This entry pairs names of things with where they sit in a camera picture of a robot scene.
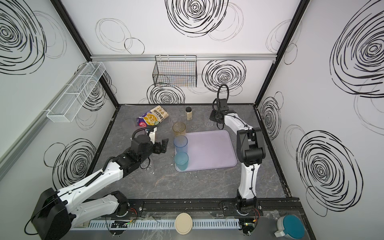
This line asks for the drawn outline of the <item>blue drinking glass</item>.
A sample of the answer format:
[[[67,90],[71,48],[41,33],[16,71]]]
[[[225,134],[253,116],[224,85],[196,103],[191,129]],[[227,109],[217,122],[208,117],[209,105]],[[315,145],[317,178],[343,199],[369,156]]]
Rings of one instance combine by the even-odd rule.
[[[176,153],[187,153],[188,152],[188,138],[186,136],[180,135],[176,136],[174,139],[174,146]]]

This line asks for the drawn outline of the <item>yellow drinking glass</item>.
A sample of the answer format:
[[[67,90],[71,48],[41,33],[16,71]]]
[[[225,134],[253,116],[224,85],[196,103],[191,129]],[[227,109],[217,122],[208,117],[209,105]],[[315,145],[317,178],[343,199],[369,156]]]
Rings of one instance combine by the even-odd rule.
[[[172,127],[174,136],[184,136],[186,134],[186,124],[183,122],[176,122]]]

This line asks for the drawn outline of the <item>teal drinking glass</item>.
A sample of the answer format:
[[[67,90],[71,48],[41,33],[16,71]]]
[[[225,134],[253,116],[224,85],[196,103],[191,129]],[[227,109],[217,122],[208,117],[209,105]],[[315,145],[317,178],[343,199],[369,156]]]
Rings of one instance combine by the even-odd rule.
[[[189,156],[185,152],[180,152],[175,155],[174,161],[180,171],[185,171],[188,168]]]

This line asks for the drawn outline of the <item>lilac plastic tray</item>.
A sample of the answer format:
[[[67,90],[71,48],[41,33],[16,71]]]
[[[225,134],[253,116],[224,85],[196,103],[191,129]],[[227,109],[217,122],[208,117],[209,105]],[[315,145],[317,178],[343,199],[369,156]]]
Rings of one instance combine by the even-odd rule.
[[[238,160],[226,130],[187,133],[187,154],[184,165],[176,165],[179,172],[234,167]]]

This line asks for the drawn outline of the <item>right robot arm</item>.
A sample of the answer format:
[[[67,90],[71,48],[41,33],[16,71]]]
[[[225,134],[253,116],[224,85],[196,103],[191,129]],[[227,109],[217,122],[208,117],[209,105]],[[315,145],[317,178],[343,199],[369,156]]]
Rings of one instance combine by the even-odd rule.
[[[238,114],[230,110],[227,100],[216,98],[213,101],[210,120],[229,127],[236,135],[236,154],[241,163],[241,182],[237,191],[237,208],[246,214],[257,207],[257,174],[266,157],[263,132],[244,122]]]

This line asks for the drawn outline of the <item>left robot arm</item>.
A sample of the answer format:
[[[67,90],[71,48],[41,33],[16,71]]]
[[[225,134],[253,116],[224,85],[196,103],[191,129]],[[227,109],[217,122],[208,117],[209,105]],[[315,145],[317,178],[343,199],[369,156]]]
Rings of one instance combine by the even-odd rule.
[[[42,240],[59,240],[73,227],[94,218],[115,213],[124,217],[130,209],[121,192],[96,200],[89,197],[137,170],[152,154],[165,153],[168,142],[152,142],[149,136],[139,135],[128,149],[110,157],[97,172],[59,190],[49,188],[42,192],[30,218],[36,234]]]

